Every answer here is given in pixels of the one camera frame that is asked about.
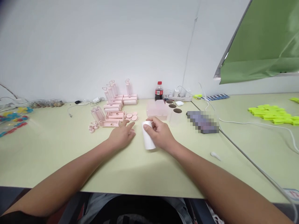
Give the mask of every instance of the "yellow-green plastic pieces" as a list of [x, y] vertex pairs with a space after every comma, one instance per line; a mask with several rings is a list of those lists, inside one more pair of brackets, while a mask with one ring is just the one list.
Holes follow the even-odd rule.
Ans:
[[193, 96], [193, 98], [200, 98], [200, 97], [202, 97], [202, 94], [197, 94]]
[[274, 124], [292, 124], [299, 126], [299, 116], [292, 116], [288, 114], [284, 108], [280, 108], [276, 105], [270, 106], [269, 104], [264, 104], [258, 107], [250, 107], [248, 110], [255, 117], [271, 121]]
[[299, 98], [296, 98], [296, 97], [292, 97], [289, 100], [299, 103]]

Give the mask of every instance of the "pink small part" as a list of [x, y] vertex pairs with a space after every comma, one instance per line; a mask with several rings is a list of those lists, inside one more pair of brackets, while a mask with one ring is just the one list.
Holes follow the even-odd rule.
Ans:
[[92, 110], [91, 110], [91, 115], [93, 116], [93, 118], [94, 118], [94, 120], [95, 120], [96, 122], [99, 122], [99, 121], [100, 121], [100, 118], [99, 118], [99, 116], [98, 116], [98, 113], [96, 112], [95, 109], [92, 109]]
[[118, 127], [121, 121], [99, 121], [101, 127]]
[[125, 118], [125, 113], [124, 111], [117, 111], [117, 112], [107, 112], [106, 114], [106, 118], [108, 117], [108, 119], [111, 118], [118, 118], [118, 119], [122, 119], [124, 120]]
[[107, 101], [109, 102], [109, 104], [112, 104], [112, 99], [110, 97], [110, 94], [109, 92], [107, 91], [107, 87], [103, 87], [103, 90], [104, 90], [104, 93], [105, 93], [105, 96], [107, 98]]
[[98, 123], [100, 120], [103, 120], [104, 119], [104, 113], [102, 111], [102, 109], [97, 106], [97, 108], [94, 110], [95, 113], [96, 113], [96, 116], [98, 117], [97, 119], [95, 119], [95, 121]]
[[121, 106], [124, 105], [124, 102], [122, 101], [122, 98], [121, 100], [112, 100], [112, 104], [120, 104]]
[[132, 121], [136, 121], [137, 120], [137, 116], [136, 115], [134, 115], [133, 117], [132, 117]]
[[126, 87], [127, 87], [128, 96], [131, 96], [131, 86], [129, 82], [126, 84]]
[[91, 124], [91, 125], [88, 127], [88, 130], [89, 130], [90, 133], [94, 133], [94, 132], [95, 132], [95, 130], [94, 130], [94, 125]]
[[123, 121], [125, 116], [123, 115], [121, 118], [110, 118], [110, 116], [106, 115], [105, 121]]
[[125, 100], [124, 105], [137, 105], [137, 100]]
[[110, 87], [111, 85], [110, 85], [110, 84], [107, 84], [107, 86], [109, 86], [109, 88], [108, 88], [108, 92], [109, 92], [109, 95], [110, 95], [110, 97], [111, 97], [111, 100], [115, 100], [115, 99], [114, 99], [114, 94], [113, 94], [112, 88]]
[[137, 97], [136, 97], [136, 96], [132, 96], [132, 97], [130, 97], [130, 96], [129, 96], [129, 97], [123, 97], [122, 100], [123, 100], [123, 101], [126, 101], [126, 100], [137, 100]]
[[118, 100], [118, 101], [119, 101], [119, 100], [122, 101], [122, 99], [123, 99], [122, 97], [115, 97], [115, 98], [114, 98], [114, 100]]
[[117, 111], [121, 111], [121, 104], [110, 104], [110, 105], [104, 105], [104, 109], [118, 109]]
[[107, 112], [111, 112], [111, 111], [119, 111], [118, 108], [108, 108], [108, 109], [104, 109], [105, 113]]
[[131, 94], [131, 96], [123, 95], [123, 97], [132, 97], [132, 96], [137, 97], [137, 94]]

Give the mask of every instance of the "white cable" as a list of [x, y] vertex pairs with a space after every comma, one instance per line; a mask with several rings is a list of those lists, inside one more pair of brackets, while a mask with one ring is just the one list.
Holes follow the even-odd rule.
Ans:
[[[182, 86], [177, 86], [177, 88], [178, 87], [182, 87]], [[186, 92], [187, 92], [187, 90], [184, 88], [184, 87], [182, 87]], [[190, 95], [192, 95], [191, 93], [189, 93]], [[192, 95], [192, 96], [194, 96], [194, 97], [196, 97], [196, 98], [199, 98], [199, 97], [197, 97], [197, 96], [195, 96], [195, 95]]]
[[19, 104], [15, 99], [10, 98], [10, 97], [8, 97], [8, 96], [1, 97], [0, 100], [3, 99], [3, 98], [9, 98], [9, 99], [12, 99], [15, 103]]
[[90, 106], [96, 106], [96, 105], [98, 105], [100, 102], [104, 101], [104, 100], [105, 100], [105, 98], [104, 98], [104, 97], [100, 97], [100, 99], [99, 99], [99, 100], [100, 100], [100, 101], [98, 101], [97, 103], [90, 102], [90, 103], [89, 103], [89, 105], [90, 105]]
[[199, 3], [198, 3], [198, 6], [197, 6], [197, 10], [196, 10], [196, 14], [195, 14], [196, 18], [194, 19], [193, 28], [192, 28], [192, 33], [191, 33], [191, 39], [190, 39], [189, 46], [188, 46], [188, 49], [187, 49], [187, 55], [186, 55], [186, 61], [185, 61], [184, 73], [183, 73], [183, 82], [182, 82], [182, 86], [184, 85], [185, 74], [186, 74], [186, 70], [187, 70], [187, 63], [188, 63], [189, 51], [190, 51], [191, 44], [192, 44], [192, 40], [193, 40], [193, 35], [194, 35], [195, 25], [196, 25], [196, 22], [197, 22], [197, 18], [198, 18], [198, 13], [199, 13], [199, 8], [200, 8], [200, 4], [201, 4], [201, 2], [202, 2], [202, 1], [200, 0]]
[[[88, 105], [88, 104], [90, 104], [90, 103], [86, 103], [86, 104], [77, 104], [77, 105], [74, 105], [74, 106], [86, 106], [86, 105]], [[73, 115], [70, 114], [69, 109], [72, 108], [72, 107], [74, 107], [74, 106], [70, 106], [70, 107], [68, 108], [68, 113], [69, 113], [69, 116], [70, 116], [70, 117], [72, 117]]]
[[[170, 90], [170, 91], [171, 91], [171, 89], [167, 89], [167, 90]], [[163, 91], [163, 94], [165, 94], [165, 92], [166, 92], [167, 90]]]
[[[202, 91], [204, 92], [204, 95], [205, 95], [205, 98], [206, 98], [206, 93], [205, 91], [203, 90], [202, 88], [202, 85], [200, 84], [200, 82], [198, 82]], [[216, 112], [215, 108], [213, 107], [212, 104], [210, 104], [208, 101], [207, 102], [207, 107], [206, 109], [208, 108], [209, 105], [211, 105], [211, 107], [213, 108], [213, 110]], [[294, 145], [294, 148], [299, 152], [297, 146], [296, 146], [296, 142], [295, 142], [295, 138], [294, 138], [294, 135], [292, 133], [292, 131], [288, 128], [284, 128], [284, 127], [278, 127], [278, 126], [273, 126], [273, 125], [269, 125], [269, 124], [262, 124], [262, 123], [255, 123], [255, 122], [247, 122], [247, 123], [240, 123], [240, 122], [235, 122], [235, 121], [223, 121], [222, 119], [219, 118], [220, 121], [222, 122], [228, 122], [228, 123], [236, 123], [236, 124], [261, 124], [261, 125], [266, 125], [266, 126], [270, 126], [270, 127], [275, 127], [275, 128], [283, 128], [283, 129], [287, 129], [290, 134], [291, 134], [291, 137], [293, 139], [293, 145]], [[272, 184], [273, 186], [291, 203], [293, 209], [294, 209], [294, 223], [297, 223], [297, 220], [298, 220], [298, 211], [297, 211], [297, 208], [296, 208], [296, 205], [294, 204], [294, 202], [292, 201], [292, 199], [287, 195], [287, 193], [284, 191], [284, 189], [275, 181], [273, 180], [265, 171], [263, 171], [258, 165], [256, 165], [255, 162], [253, 162], [249, 157], [248, 155], [246, 155], [245, 152], [243, 152], [225, 133], [224, 131], [222, 130], [220, 124], [219, 124], [219, 127], [220, 127], [220, 131], [222, 132], [222, 134], [252, 163], [252, 165], [254, 165]]]

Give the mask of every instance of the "green backdrop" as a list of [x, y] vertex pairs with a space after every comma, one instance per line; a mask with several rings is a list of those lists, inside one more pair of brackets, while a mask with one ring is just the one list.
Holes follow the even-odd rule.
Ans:
[[253, 0], [220, 71], [220, 84], [298, 72], [299, 0]]

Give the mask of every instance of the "right hand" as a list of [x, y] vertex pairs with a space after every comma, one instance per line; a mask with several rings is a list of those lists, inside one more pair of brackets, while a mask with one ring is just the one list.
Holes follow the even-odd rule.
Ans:
[[177, 141], [174, 139], [168, 125], [156, 117], [149, 117], [146, 120], [152, 122], [153, 128], [147, 124], [143, 125], [143, 128], [149, 134], [155, 145], [166, 151], [171, 150], [172, 145]]

